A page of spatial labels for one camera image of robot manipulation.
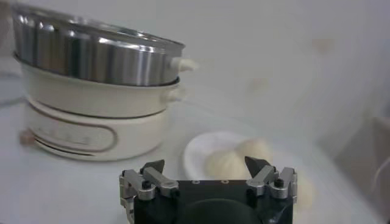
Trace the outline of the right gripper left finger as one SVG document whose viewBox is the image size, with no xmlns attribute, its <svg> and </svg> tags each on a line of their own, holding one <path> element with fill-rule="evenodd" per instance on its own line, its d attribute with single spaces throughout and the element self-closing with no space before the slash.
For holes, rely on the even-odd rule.
<svg viewBox="0 0 390 224">
<path fill-rule="evenodd" d="M 146 163 L 139 171 L 123 170 L 119 176 L 119 193 L 122 201 L 137 198 L 142 201 L 153 200 L 157 195 L 176 198 L 180 195 L 179 182 L 162 174 L 163 159 Z"/>
</svg>

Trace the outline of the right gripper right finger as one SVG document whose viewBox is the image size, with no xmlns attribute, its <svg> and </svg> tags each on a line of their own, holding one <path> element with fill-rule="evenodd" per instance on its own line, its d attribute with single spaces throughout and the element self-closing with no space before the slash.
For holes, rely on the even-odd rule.
<svg viewBox="0 0 390 224">
<path fill-rule="evenodd" d="M 272 198 L 285 200 L 297 199 L 297 172 L 294 168 L 284 167 L 281 172 L 265 159 L 251 156 L 244 158 L 251 179 L 246 181 L 249 189 L 259 197 L 269 192 Z"/>
</svg>

